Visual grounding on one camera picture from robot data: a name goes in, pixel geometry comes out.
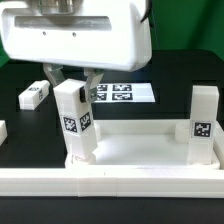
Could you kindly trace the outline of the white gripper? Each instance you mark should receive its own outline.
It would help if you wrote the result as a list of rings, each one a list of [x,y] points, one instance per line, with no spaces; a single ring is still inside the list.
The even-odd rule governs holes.
[[[65,81],[62,65],[85,67],[80,100],[93,103],[102,69],[135,71],[150,61],[148,5],[149,0],[73,0],[70,13],[48,13],[38,0],[2,0],[0,39],[9,58],[44,63],[53,87]]]

